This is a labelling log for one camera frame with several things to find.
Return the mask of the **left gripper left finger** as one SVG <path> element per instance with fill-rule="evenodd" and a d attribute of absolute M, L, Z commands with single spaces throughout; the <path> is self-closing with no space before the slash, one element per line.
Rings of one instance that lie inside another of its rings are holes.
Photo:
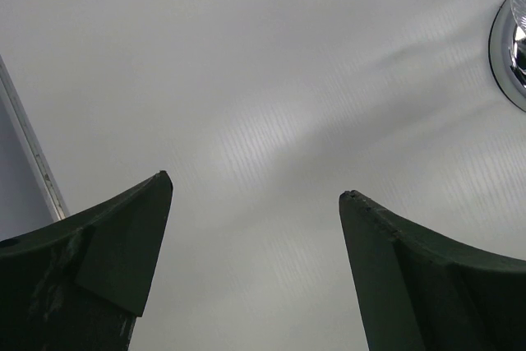
<path fill-rule="evenodd" d="M 1 243 L 4 350 L 126 350 L 145 311 L 172 201 L 159 172 Z"/>

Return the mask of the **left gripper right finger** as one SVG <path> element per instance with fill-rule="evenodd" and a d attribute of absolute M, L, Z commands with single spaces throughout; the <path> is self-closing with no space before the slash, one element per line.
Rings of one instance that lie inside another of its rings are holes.
<path fill-rule="evenodd" d="M 371 350 L 522 350 L 525 263 L 455 241 L 360 192 L 339 215 Z"/>

